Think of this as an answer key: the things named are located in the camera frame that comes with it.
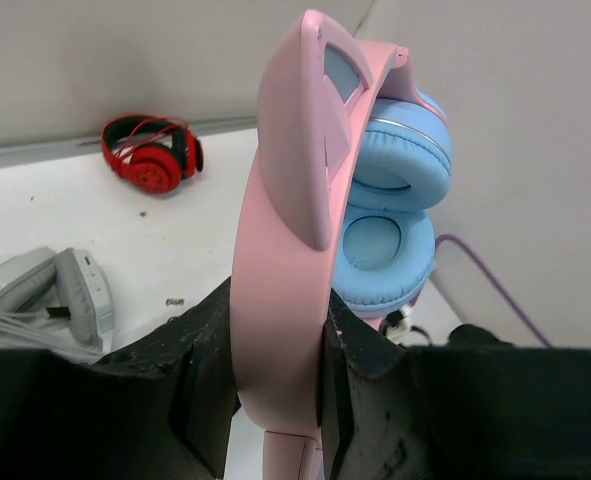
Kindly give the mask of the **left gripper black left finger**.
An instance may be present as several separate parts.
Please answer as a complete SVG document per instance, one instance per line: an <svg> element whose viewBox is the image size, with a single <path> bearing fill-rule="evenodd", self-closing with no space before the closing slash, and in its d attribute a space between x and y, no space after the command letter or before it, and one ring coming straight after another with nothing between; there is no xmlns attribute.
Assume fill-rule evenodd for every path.
<svg viewBox="0 0 591 480"><path fill-rule="evenodd" d="M220 479L237 390L228 282L93 365L0 350L0 479Z"/></svg>

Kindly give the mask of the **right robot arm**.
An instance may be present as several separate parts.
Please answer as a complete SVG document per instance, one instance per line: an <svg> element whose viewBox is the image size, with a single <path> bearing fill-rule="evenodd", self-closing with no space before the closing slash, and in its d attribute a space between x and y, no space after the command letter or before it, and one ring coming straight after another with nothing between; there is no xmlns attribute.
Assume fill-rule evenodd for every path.
<svg viewBox="0 0 591 480"><path fill-rule="evenodd" d="M473 324L462 324L448 336L449 347L482 348L482 347L513 347L514 344L501 340L491 331Z"/></svg>

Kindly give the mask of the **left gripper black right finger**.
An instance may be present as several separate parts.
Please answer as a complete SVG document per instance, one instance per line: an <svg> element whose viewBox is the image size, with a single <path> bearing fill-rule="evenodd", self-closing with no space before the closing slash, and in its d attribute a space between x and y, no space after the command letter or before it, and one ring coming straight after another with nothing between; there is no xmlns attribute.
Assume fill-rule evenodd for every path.
<svg viewBox="0 0 591 480"><path fill-rule="evenodd" d="M591 350L465 326L400 347L330 298L321 367L329 479L591 479Z"/></svg>

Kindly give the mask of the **pink blue cat-ear headphones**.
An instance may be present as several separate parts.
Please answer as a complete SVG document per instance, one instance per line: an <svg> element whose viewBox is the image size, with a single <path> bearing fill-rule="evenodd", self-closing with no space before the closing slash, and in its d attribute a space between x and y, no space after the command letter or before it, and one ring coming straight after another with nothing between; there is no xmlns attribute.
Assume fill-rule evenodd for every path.
<svg viewBox="0 0 591 480"><path fill-rule="evenodd" d="M264 478L335 479L353 423L341 418L339 443L323 427L343 375L322 366L329 306L373 333L421 291L428 210L451 180L448 120L408 49L309 9L267 64L257 121L231 276L236 386L264 432Z"/></svg>

